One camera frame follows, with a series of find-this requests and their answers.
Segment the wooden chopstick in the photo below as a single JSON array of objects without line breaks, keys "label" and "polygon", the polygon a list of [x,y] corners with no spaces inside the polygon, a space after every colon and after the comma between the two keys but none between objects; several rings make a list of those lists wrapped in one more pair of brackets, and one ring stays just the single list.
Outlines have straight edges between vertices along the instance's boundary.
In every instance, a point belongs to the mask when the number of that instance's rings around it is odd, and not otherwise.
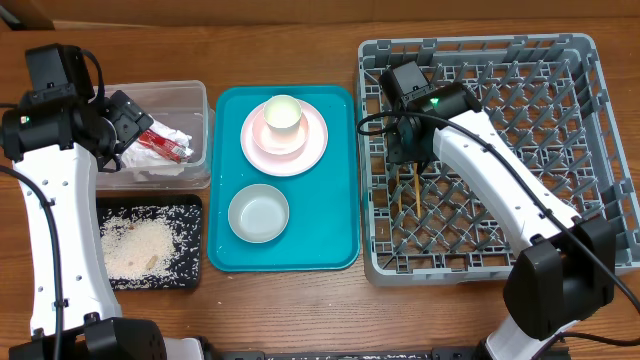
[{"label": "wooden chopstick", "polygon": [[395,191],[397,192],[397,205],[398,205],[398,212],[402,212],[403,211],[403,207],[402,207],[402,183],[400,180],[400,168],[398,169],[398,171],[396,172],[396,189]]},{"label": "wooden chopstick", "polygon": [[413,163],[413,173],[414,173],[414,191],[415,191],[415,201],[416,201],[416,217],[418,220],[422,217],[422,209],[421,209],[421,186],[420,186],[420,175],[418,172],[418,163]]}]

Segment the grey bowl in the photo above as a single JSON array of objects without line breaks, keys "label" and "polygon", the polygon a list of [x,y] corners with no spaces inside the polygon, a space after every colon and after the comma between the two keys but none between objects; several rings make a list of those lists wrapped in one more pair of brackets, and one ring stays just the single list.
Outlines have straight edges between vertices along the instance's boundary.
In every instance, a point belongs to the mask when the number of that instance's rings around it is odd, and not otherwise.
[{"label": "grey bowl", "polygon": [[232,198],[228,222],[232,232],[247,243],[262,244],[277,238],[289,222],[289,203],[268,184],[249,185]]}]

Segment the pale green cup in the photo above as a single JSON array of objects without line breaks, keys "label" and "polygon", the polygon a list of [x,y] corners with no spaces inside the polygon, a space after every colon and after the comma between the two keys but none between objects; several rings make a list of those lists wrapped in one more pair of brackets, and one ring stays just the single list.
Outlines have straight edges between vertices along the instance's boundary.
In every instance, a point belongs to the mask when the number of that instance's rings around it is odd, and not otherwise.
[{"label": "pale green cup", "polygon": [[289,95],[271,97],[264,105],[263,117],[276,140],[292,141],[298,133],[303,112],[299,101]]}]

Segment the small pink saucer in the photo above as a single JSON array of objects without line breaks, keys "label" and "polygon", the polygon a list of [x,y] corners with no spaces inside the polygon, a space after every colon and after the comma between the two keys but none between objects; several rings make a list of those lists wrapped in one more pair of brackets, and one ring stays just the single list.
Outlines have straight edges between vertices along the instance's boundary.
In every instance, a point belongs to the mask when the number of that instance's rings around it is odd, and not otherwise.
[{"label": "small pink saucer", "polygon": [[270,127],[264,111],[260,110],[254,116],[252,138],[254,143],[264,152],[271,155],[289,155],[300,150],[308,139],[308,121],[301,117],[293,132],[287,134],[276,132]]}]

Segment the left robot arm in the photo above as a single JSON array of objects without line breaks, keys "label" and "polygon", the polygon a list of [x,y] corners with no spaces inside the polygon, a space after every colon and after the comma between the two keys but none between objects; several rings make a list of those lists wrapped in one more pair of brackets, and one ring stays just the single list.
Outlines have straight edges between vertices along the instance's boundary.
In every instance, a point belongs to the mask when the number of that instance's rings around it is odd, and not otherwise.
[{"label": "left robot arm", "polygon": [[34,269],[31,339],[12,359],[165,359],[151,320],[123,317],[99,236],[96,178],[152,119],[116,91],[104,101],[65,96],[6,111],[1,146],[19,180]]}]

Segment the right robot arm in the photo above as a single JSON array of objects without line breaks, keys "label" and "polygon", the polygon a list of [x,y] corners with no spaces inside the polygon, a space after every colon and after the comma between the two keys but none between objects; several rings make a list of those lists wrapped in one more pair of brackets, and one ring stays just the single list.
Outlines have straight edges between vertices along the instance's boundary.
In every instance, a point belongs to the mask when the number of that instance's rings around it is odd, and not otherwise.
[{"label": "right robot arm", "polygon": [[412,158],[454,170],[498,222],[516,256],[508,316],[483,343],[492,359],[536,359],[614,295],[615,234],[553,195],[497,135],[463,84],[386,84],[391,132]]}]

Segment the large pink plate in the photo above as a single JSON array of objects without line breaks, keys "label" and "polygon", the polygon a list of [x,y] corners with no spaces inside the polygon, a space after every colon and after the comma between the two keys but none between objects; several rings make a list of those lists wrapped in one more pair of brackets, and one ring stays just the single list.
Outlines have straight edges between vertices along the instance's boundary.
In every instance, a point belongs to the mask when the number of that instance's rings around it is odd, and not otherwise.
[{"label": "large pink plate", "polygon": [[300,100],[306,119],[300,125],[305,132],[305,142],[288,154],[271,154],[256,139],[259,132],[267,135],[270,130],[264,122],[265,103],[258,105],[247,116],[241,130],[241,147],[247,160],[259,171],[277,177],[289,177],[310,170],[323,157],[328,145],[327,124],[312,105]]}]

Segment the red ketchup packet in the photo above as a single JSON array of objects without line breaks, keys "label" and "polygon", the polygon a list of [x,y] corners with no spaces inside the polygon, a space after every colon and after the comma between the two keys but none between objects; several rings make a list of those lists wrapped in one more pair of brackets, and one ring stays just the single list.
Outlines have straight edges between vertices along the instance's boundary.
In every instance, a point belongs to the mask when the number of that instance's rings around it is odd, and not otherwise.
[{"label": "red ketchup packet", "polygon": [[164,138],[152,130],[140,135],[137,141],[145,148],[151,149],[161,157],[176,163],[182,163],[189,158],[186,148],[179,143]]}]

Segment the white napkin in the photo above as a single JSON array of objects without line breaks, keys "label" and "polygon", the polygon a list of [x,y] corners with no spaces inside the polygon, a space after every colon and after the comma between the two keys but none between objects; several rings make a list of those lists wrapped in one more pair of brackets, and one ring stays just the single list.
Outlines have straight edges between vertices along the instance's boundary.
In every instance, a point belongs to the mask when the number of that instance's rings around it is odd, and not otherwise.
[{"label": "white napkin", "polygon": [[184,171],[184,164],[188,162],[194,151],[189,147],[192,137],[184,132],[170,128],[155,120],[148,130],[161,135],[164,138],[173,140],[186,148],[189,158],[176,163],[164,159],[151,149],[145,148],[137,140],[124,152],[121,160],[126,168],[142,168],[152,175],[174,176]]}]

